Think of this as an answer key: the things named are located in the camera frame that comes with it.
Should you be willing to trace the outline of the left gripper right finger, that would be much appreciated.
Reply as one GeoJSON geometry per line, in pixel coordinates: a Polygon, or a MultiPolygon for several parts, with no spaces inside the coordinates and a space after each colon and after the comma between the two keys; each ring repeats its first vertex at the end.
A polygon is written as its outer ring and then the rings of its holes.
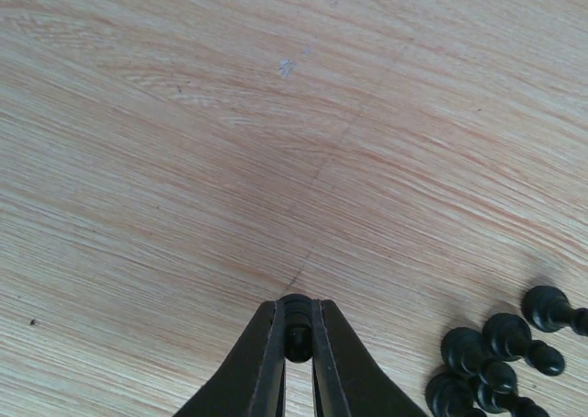
{"type": "Polygon", "coordinates": [[[311,320],[316,416],[425,415],[379,367],[333,301],[313,300],[311,320]]]}

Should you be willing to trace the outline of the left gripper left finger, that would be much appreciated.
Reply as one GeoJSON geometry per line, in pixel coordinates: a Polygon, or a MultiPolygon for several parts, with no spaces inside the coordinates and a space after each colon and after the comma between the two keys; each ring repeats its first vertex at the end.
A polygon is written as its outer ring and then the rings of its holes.
{"type": "Polygon", "coordinates": [[[285,414],[285,307],[263,302],[215,374],[177,416],[285,414]]]}

